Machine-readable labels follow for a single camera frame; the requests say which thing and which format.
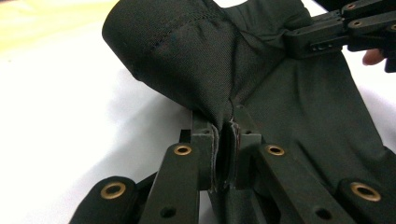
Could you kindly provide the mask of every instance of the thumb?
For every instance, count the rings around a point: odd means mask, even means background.
[[[363,57],[364,65],[374,65],[382,62],[384,60],[384,56],[382,56],[381,51],[379,49],[369,49],[366,51],[366,54]]]

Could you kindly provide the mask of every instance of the white background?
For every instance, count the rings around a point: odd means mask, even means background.
[[[133,79],[102,24],[0,58],[0,223],[67,223],[94,184],[151,175],[190,128],[190,111]],[[384,144],[396,148],[396,74],[363,66],[362,52],[346,56]],[[200,222],[210,223],[202,199]]]

